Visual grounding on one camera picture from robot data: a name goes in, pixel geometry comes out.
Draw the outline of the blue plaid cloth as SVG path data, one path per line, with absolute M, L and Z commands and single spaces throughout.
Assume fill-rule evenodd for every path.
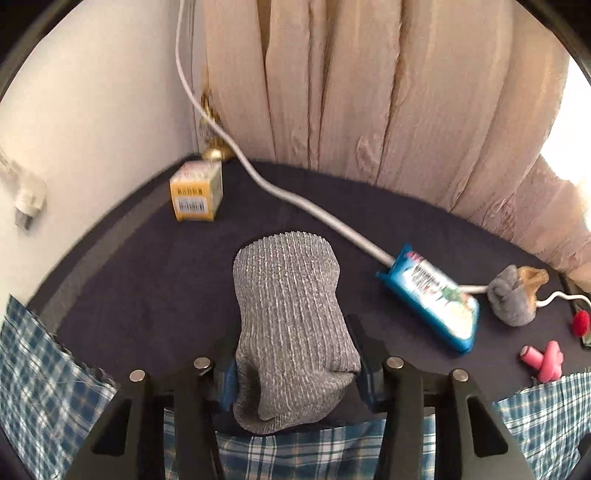
M 62 479 L 116 393 L 78 364 L 17 299 L 1 327 L 1 430 L 33 479 Z M 565 479 L 590 432 L 590 375 L 576 373 L 495 404 L 538 479 Z M 371 479 L 384 421 L 274 435 L 217 434 L 228 479 Z

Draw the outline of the white wall plug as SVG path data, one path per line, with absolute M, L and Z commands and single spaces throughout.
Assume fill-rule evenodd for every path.
M 29 231 L 42 212 L 47 199 L 47 185 L 41 177 L 10 159 L 1 151 L 1 166 L 5 177 L 16 186 L 15 224 Z

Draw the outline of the small black pad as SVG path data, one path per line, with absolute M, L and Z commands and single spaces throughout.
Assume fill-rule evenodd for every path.
M 588 333 L 580 338 L 580 343 L 582 348 L 590 349 L 591 348 L 591 333 Z

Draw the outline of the blue cracker packet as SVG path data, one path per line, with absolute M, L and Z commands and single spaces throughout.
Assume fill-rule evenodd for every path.
M 419 315 L 451 349 L 472 351 L 480 304 L 460 285 L 406 244 L 388 272 L 376 276 Z

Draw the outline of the gold curtain tassel bell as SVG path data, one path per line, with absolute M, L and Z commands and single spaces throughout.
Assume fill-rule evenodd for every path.
M 235 157 L 235 153 L 207 122 L 207 119 L 217 124 L 221 122 L 211 101 L 211 82 L 209 82 L 207 66 L 204 66 L 201 71 L 200 106 L 204 109 L 205 117 L 199 122 L 200 137 L 204 140 L 204 151 L 201 152 L 201 158 L 209 162 L 225 162 Z

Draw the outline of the beige curtain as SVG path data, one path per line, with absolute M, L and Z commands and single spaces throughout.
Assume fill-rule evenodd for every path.
M 590 121 L 515 1 L 207 1 L 214 109 L 246 156 L 422 199 L 590 286 Z

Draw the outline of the red pompom ball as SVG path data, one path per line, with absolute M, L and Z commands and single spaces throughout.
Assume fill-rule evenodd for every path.
M 580 310 L 574 315 L 571 331 L 578 338 L 583 338 L 590 333 L 590 315 L 587 311 Z

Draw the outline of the grey and tan sock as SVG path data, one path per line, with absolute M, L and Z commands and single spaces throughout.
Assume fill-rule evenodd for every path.
M 495 315 L 506 325 L 523 327 L 537 311 L 537 292 L 549 282 L 545 269 L 507 266 L 488 285 L 486 293 Z

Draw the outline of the pink twisted toy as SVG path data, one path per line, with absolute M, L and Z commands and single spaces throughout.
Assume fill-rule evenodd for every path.
M 533 346 L 524 346 L 519 358 L 537 372 L 537 380 L 541 383 L 556 381 L 562 377 L 564 354 L 556 340 L 549 341 L 543 352 Z

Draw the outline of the small yellow box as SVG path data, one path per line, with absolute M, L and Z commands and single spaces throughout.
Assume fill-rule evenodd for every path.
M 223 199 L 222 164 L 186 161 L 169 179 L 176 220 L 214 221 Z

